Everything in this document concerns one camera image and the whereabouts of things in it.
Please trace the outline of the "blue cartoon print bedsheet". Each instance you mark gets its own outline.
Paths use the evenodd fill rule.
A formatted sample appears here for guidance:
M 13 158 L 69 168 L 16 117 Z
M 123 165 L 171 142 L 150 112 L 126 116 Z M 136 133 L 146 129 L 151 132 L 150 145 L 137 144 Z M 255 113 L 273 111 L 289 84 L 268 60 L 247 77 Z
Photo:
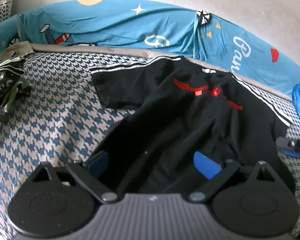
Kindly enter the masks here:
M 72 0 L 0 23 L 0 53 L 14 42 L 154 49 L 205 61 L 287 95 L 300 66 L 244 28 L 204 10 L 147 0 Z

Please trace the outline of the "houndstooth blue white blanket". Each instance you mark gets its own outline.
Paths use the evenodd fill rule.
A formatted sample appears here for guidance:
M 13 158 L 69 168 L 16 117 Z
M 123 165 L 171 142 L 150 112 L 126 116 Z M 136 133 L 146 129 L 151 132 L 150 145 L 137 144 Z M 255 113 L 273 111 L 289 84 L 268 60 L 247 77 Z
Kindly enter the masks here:
M 284 155 L 276 140 L 295 191 L 263 160 L 240 164 L 224 188 L 204 203 L 188 200 L 196 188 L 189 193 L 115 192 L 117 202 L 99 203 L 75 182 L 66 165 L 96 155 L 110 128 L 133 114 L 101 105 L 91 69 L 151 60 L 66 53 L 26 57 L 24 79 L 31 92 L 15 100 L 9 119 L 0 122 L 0 237 L 300 239 L 300 159 Z M 300 139 L 293 105 L 244 82 L 291 118 L 282 137 Z

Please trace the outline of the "black t-shirt white stripes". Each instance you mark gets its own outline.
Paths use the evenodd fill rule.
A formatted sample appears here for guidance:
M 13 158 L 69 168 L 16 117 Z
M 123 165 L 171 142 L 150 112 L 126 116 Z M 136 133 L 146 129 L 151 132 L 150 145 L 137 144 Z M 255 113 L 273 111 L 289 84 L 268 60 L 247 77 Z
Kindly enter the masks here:
M 219 169 L 266 161 L 295 191 L 275 140 L 291 118 L 231 73 L 203 68 L 181 56 L 91 69 L 103 107 L 131 109 L 95 154 L 108 165 L 98 180 L 123 193 L 189 193 L 207 181 L 194 165 L 199 153 Z

